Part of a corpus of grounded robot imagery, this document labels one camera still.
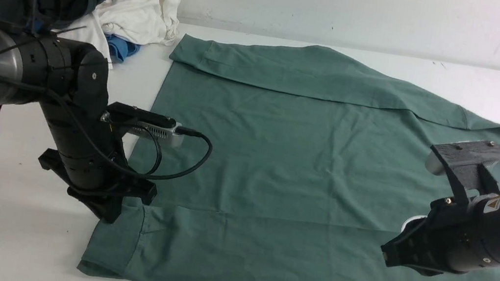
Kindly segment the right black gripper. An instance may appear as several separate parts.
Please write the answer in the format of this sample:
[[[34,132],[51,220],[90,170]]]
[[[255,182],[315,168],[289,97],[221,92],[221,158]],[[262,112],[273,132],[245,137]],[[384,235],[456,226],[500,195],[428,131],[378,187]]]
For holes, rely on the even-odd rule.
[[[459,204],[454,198],[431,202],[427,215],[407,221],[399,235],[381,246],[386,267],[403,266],[424,277],[464,274],[451,268],[446,253],[455,241],[451,231],[469,219],[470,207],[470,203]]]

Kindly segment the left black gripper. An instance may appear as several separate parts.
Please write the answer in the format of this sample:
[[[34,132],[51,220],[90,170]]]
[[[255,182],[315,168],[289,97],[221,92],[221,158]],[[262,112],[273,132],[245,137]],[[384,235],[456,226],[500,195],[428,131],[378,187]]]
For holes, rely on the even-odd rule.
[[[112,224],[122,212],[127,197],[150,204],[157,194],[155,183],[138,179],[89,158],[64,156],[47,149],[39,156],[43,169],[52,170],[67,185],[67,193],[83,203],[98,219]]]

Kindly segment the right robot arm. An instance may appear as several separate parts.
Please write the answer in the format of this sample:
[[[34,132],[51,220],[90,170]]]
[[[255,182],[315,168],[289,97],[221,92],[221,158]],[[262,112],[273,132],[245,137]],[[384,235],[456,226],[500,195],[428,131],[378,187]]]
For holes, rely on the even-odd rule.
[[[427,217],[408,223],[381,251],[387,267],[423,276],[500,268],[500,196],[467,204],[433,201]]]

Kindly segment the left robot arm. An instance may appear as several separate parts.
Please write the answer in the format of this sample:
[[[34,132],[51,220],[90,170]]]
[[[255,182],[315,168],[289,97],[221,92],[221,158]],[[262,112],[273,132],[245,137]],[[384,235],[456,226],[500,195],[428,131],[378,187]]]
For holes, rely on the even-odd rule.
[[[56,148],[39,157],[67,184],[67,193],[98,219],[115,222],[124,198],[150,204],[147,174],[130,168],[123,137],[148,136],[148,124],[175,122],[120,102],[109,103],[107,60],[87,42],[29,37],[0,30],[0,106],[37,102]]]

